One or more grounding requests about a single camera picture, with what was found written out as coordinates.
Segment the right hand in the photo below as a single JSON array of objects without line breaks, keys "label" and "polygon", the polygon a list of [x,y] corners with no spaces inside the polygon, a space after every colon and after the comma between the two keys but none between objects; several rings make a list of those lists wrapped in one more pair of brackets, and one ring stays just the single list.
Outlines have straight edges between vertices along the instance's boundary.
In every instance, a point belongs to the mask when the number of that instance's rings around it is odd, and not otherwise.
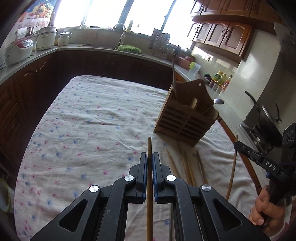
[{"label": "right hand", "polygon": [[271,203],[268,188],[268,185],[264,186],[255,199],[255,206],[251,209],[248,219],[256,226],[263,226],[263,232],[272,237],[284,227],[285,205]]}]

